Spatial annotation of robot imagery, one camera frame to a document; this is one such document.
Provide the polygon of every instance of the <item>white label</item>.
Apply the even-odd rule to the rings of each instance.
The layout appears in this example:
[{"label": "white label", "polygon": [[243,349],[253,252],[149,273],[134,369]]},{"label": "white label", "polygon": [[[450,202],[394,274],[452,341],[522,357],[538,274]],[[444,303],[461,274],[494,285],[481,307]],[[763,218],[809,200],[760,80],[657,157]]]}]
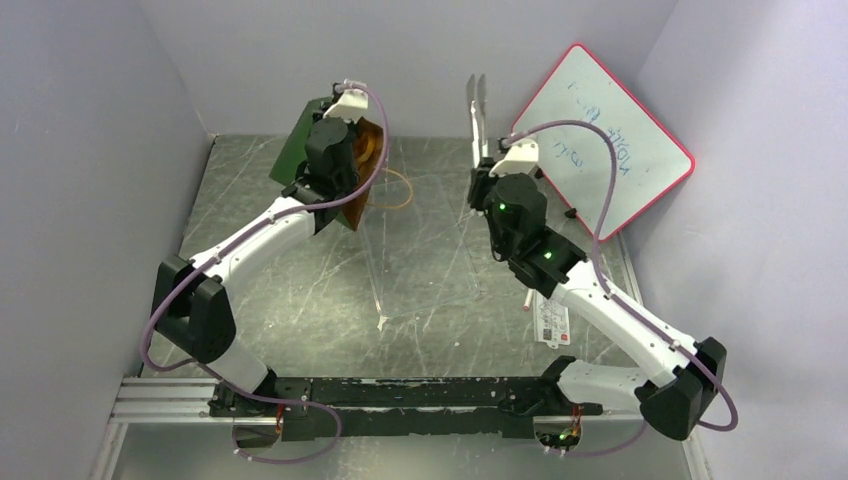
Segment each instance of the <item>white label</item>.
[{"label": "white label", "polygon": [[536,341],[551,348],[571,345],[571,325],[568,322],[568,309],[535,292],[533,318],[536,322]]}]

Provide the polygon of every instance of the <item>scratched metal surface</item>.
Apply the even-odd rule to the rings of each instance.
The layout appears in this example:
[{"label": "scratched metal surface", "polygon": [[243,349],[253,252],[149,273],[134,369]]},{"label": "scratched metal surface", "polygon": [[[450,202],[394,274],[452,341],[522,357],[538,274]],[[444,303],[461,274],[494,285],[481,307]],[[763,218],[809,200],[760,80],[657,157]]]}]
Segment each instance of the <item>scratched metal surface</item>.
[{"label": "scratched metal surface", "polygon": [[[586,451],[623,442],[638,423],[584,420]],[[115,480],[688,480],[680,443],[648,431],[609,457],[560,458],[537,445],[496,435],[349,438],[327,456],[301,465],[248,463],[230,453],[226,425],[130,425]],[[267,455],[294,458],[311,442],[278,443]]]},{"label": "scratched metal surface", "polygon": [[[268,172],[283,137],[219,137],[186,228],[181,254],[191,256],[221,241],[261,212],[280,186]],[[633,365],[598,330],[572,318],[570,347],[552,350],[533,341],[533,319],[522,310],[525,290],[489,251],[485,221],[465,207],[466,139],[402,138],[391,143],[391,166],[408,177],[439,177],[478,274],[481,293],[472,300],[405,317],[377,329],[379,316],[360,236],[337,224],[272,262],[233,302],[239,336],[279,375],[291,376],[485,376],[538,375],[557,356]],[[551,189],[544,186],[547,193]],[[562,215],[551,198],[549,224],[588,249],[590,238]],[[606,270],[630,290],[620,245],[604,246]],[[153,358],[174,362],[179,351],[156,338]],[[202,376],[192,366],[167,374]],[[590,420],[584,451],[620,444],[632,435],[627,420]],[[314,452],[317,442],[278,444],[269,456]],[[323,459],[296,467],[248,464],[231,454],[226,426],[133,425],[117,478],[208,479],[453,479],[485,478],[691,478],[683,449],[649,432],[611,457],[545,456],[528,442],[497,435],[350,438]]]},{"label": "scratched metal surface", "polygon": [[[185,231],[180,254],[189,257],[220,242],[262,212],[279,194],[268,178],[285,137],[218,137]],[[439,177],[478,275],[477,298],[388,320],[379,315],[361,237],[337,223],[281,255],[232,301],[240,338],[281,376],[538,375],[559,355],[593,363],[633,365],[617,346],[572,315],[574,341],[553,350],[534,342],[533,315],[521,308],[526,290],[503,263],[492,260],[486,222],[465,205],[466,139],[393,139],[390,165],[407,177]],[[590,236],[564,217],[548,194],[549,225],[588,251]],[[630,287],[617,241],[604,244],[605,270]],[[184,358],[161,338],[151,355]],[[169,376],[202,376],[184,367]]]}]

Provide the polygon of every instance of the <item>orange wire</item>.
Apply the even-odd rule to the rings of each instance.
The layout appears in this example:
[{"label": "orange wire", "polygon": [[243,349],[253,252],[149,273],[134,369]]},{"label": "orange wire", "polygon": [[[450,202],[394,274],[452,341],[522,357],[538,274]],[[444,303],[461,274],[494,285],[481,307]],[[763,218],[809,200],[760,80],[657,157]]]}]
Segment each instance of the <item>orange wire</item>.
[{"label": "orange wire", "polygon": [[366,202],[365,205],[368,205],[368,206],[371,206],[371,207],[374,207],[374,208],[381,208],[383,210],[400,210],[401,208],[409,205],[409,203],[412,202],[412,199],[415,197],[415,192],[412,189],[412,182],[410,182],[409,179],[404,177],[403,174],[401,174],[400,172],[396,172],[389,167],[386,167],[385,170],[386,170],[387,173],[391,173],[392,175],[396,175],[396,176],[400,177],[401,180],[403,180],[403,183],[405,183],[406,187],[409,189],[409,196],[406,197],[406,200],[403,203],[401,203],[400,205],[374,205],[373,203],[370,203],[370,202]]}]

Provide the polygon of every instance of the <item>gray wall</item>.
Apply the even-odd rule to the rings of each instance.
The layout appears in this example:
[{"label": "gray wall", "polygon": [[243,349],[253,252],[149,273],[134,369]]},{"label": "gray wall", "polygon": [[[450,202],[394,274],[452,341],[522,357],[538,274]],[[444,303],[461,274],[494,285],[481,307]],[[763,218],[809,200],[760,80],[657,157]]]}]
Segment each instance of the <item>gray wall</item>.
[{"label": "gray wall", "polygon": [[86,478],[208,151],[129,0],[0,5],[0,465]]},{"label": "gray wall", "polygon": [[288,132],[332,81],[368,82],[403,135],[468,134],[464,86],[489,76],[505,133],[565,49],[632,81],[677,0],[141,0],[209,131]]},{"label": "gray wall", "polygon": [[716,479],[848,477],[847,22],[838,0],[682,0],[638,77],[698,161],[628,234],[646,304],[729,349]]}]

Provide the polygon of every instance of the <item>purple cable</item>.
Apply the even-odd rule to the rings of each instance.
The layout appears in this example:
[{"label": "purple cable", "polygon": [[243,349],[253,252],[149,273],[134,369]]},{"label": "purple cable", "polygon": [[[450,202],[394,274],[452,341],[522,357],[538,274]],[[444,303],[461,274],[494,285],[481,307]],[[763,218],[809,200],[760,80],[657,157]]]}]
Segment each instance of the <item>purple cable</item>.
[{"label": "purple cable", "polygon": [[[366,180],[365,183],[363,183],[353,193],[351,193],[350,195],[348,195],[346,197],[340,198],[338,200],[333,200],[331,202],[317,203],[317,204],[312,204],[312,205],[299,205],[297,207],[288,208],[286,210],[283,210],[282,212],[275,214],[274,215],[274,221],[279,220],[279,219],[281,219],[281,218],[283,218],[287,215],[297,213],[297,212],[304,212],[304,211],[308,212],[308,211],[312,211],[312,210],[320,210],[320,209],[323,209],[323,208],[335,208],[335,207],[344,205],[344,204],[350,202],[351,200],[359,197],[360,195],[365,193],[369,188],[371,188],[371,185],[373,185],[374,181],[377,179],[377,173],[380,172],[381,170],[383,170],[383,168],[385,167],[386,161],[388,160],[388,157],[389,157],[389,122],[388,122],[388,118],[386,116],[386,110],[383,108],[383,103],[380,101],[379,97],[377,97],[371,89],[369,89],[368,87],[366,87],[365,85],[363,85],[361,83],[345,81],[345,83],[343,85],[336,86],[336,90],[339,91],[339,92],[342,92],[342,91],[347,90],[347,89],[362,90],[363,92],[365,92],[368,95],[368,97],[370,97],[374,101],[374,103],[377,105],[377,109],[380,111],[380,117],[381,117],[380,119],[382,120],[382,124],[383,124],[383,145],[384,145],[384,148],[383,148],[382,152],[380,152],[380,159],[377,161],[377,166],[374,168],[374,172],[371,174],[370,177],[368,177],[368,180]],[[142,332],[142,335],[141,335],[141,341],[139,342],[139,351],[141,353],[141,359],[144,362],[145,366],[147,366],[148,368],[150,368],[151,370],[156,371],[156,372],[168,372],[168,371],[177,369],[179,367],[182,367],[183,365],[188,365],[189,363],[192,363],[194,361],[193,359],[189,358],[189,359],[181,360],[179,362],[176,362],[176,363],[171,364],[171,365],[166,365],[166,366],[156,364],[153,361],[153,359],[150,358],[150,353],[149,353],[150,343],[153,340],[153,331],[156,329],[156,324],[159,322],[159,320],[162,318],[162,316],[165,315],[165,312],[171,306],[171,303],[173,303],[173,301],[186,288],[188,288],[188,286],[191,284],[191,282],[193,282],[195,279],[197,279],[197,277],[199,277],[200,274],[202,274],[206,269],[208,269],[213,264],[215,264],[217,261],[219,261],[218,260],[219,258],[226,256],[227,254],[229,254],[230,252],[232,252],[233,250],[238,248],[245,241],[247,241],[247,239],[249,239],[250,237],[255,235],[256,232],[263,229],[265,226],[267,226],[269,224],[271,224],[271,219],[269,219],[269,218],[265,218],[265,219],[263,219],[259,222],[256,222],[250,228],[248,228],[247,230],[242,232],[241,235],[239,235],[238,237],[233,239],[232,242],[228,243],[223,248],[221,248],[221,250],[218,252],[217,257],[212,257],[209,260],[207,260],[206,262],[204,262],[203,264],[196,266],[194,271],[192,271],[188,276],[186,276],[185,279],[183,279],[180,283],[178,283],[177,286],[174,287],[174,289],[165,297],[165,299],[162,301],[162,303],[159,304],[159,306],[156,308],[156,310],[154,310],[153,315],[150,316],[150,320],[144,326],[144,331]],[[253,460],[253,461],[257,461],[257,462],[271,463],[271,464],[278,464],[278,465],[292,465],[292,464],[295,464],[295,463],[305,462],[305,461],[311,460],[313,458],[316,458],[320,455],[323,455],[323,454],[329,452],[330,450],[332,450],[336,446],[336,444],[339,442],[339,439],[341,438],[341,434],[342,434],[342,420],[341,420],[341,417],[339,417],[338,413],[336,413],[335,410],[328,407],[327,405],[317,403],[317,402],[305,401],[305,400],[281,400],[279,398],[271,398],[271,397],[263,397],[263,396],[259,396],[259,395],[253,395],[252,393],[245,392],[244,390],[241,390],[240,388],[236,387],[235,385],[230,384],[229,382],[227,382],[226,380],[221,378],[217,373],[215,373],[213,370],[211,370],[206,365],[199,365],[199,367],[201,369],[203,369],[205,372],[212,375],[213,377],[224,382],[233,391],[239,393],[240,395],[242,395],[246,398],[251,398],[253,400],[257,400],[257,401],[260,401],[260,402],[275,403],[275,404],[278,404],[278,405],[286,404],[286,405],[301,405],[301,406],[315,407],[315,408],[324,410],[325,412],[328,412],[333,417],[333,419],[336,421],[336,435],[333,437],[332,442],[327,447],[325,447],[325,448],[323,448],[323,449],[321,449],[321,450],[319,450],[319,451],[317,451],[313,454],[307,455],[305,457],[296,458],[296,459],[292,459],[292,460],[274,460],[274,459],[270,459],[270,458],[253,457],[253,456],[250,456],[250,455],[242,452],[240,449],[237,449],[237,452],[236,452],[237,454],[239,454],[239,455],[241,455],[245,458],[248,458],[249,460]]]},{"label": "purple cable", "polygon": [[[606,216],[607,216],[607,212],[609,211],[610,203],[612,203],[612,194],[613,194],[613,191],[615,190],[615,179],[617,177],[616,173],[617,173],[617,170],[618,170],[618,162],[617,162],[617,158],[616,158],[616,154],[615,154],[615,146],[613,145],[612,140],[609,138],[609,136],[606,133],[604,133],[603,130],[601,130],[600,128],[598,128],[595,125],[592,125],[591,123],[588,123],[588,122],[583,122],[583,121],[580,121],[580,120],[556,120],[556,121],[553,121],[553,122],[543,123],[541,125],[537,125],[533,128],[525,130],[523,132],[519,132],[519,133],[515,133],[513,135],[510,135],[509,138],[507,138],[505,144],[506,144],[506,146],[509,146],[509,145],[515,143],[516,141],[521,140],[522,138],[527,137],[529,135],[532,135],[536,132],[540,132],[540,131],[546,130],[548,128],[560,127],[560,126],[575,126],[575,127],[581,127],[581,128],[586,128],[586,129],[591,130],[592,132],[596,133],[598,136],[601,137],[601,140],[604,141],[604,143],[607,146],[607,149],[610,152],[610,163],[612,164],[612,168],[610,169],[609,186],[607,187],[607,195],[606,195],[606,198],[604,198],[604,204],[601,207],[601,213],[598,216],[598,224],[595,227],[595,231],[592,235],[592,264],[593,264],[592,266],[594,267],[594,270],[595,270],[595,276],[598,278],[598,284],[601,286],[601,288],[604,290],[604,292],[606,292],[606,294],[613,301],[615,301],[615,303],[618,304],[618,306],[620,306],[622,309],[624,309],[624,311],[629,313],[633,318],[638,320],[639,323],[641,323],[642,325],[647,327],[648,330],[653,332],[656,336],[660,337],[664,342],[669,344],[669,346],[672,346],[674,344],[674,339],[671,338],[670,335],[665,333],[661,328],[657,327],[656,325],[651,323],[647,318],[642,316],[642,314],[640,314],[638,311],[636,311],[636,309],[631,307],[630,304],[628,304],[623,298],[619,297],[615,293],[612,293],[612,289],[607,284],[607,280],[606,280],[606,278],[604,278],[604,275],[601,272],[601,262],[600,262],[600,258],[601,258],[601,242],[600,242],[601,229],[604,226],[604,220],[606,220]],[[704,422],[704,421],[699,421],[698,425],[700,425],[704,428],[709,428],[711,430],[716,430],[716,431],[720,431],[720,432],[729,432],[729,431],[735,429],[736,426],[739,424],[739,413],[736,409],[736,404],[733,402],[733,399],[730,397],[730,393],[728,393],[727,389],[724,388],[724,385],[721,384],[721,382],[718,380],[718,378],[716,378],[716,376],[713,374],[713,372],[711,372],[710,369],[707,368],[707,366],[704,365],[704,363],[700,359],[698,359],[698,357],[696,357],[692,352],[683,348],[682,346],[678,346],[677,350],[679,350],[680,353],[682,353],[684,357],[686,357],[690,362],[692,362],[698,368],[698,370],[700,370],[701,373],[703,373],[704,376],[707,377],[707,379],[710,381],[710,383],[712,383],[716,387],[716,389],[721,394],[722,398],[724,398],[724,401],[727,403],[728,410],[730,410],[730,421],[727,423],[727,425],[716,425],[716,424]]]}]

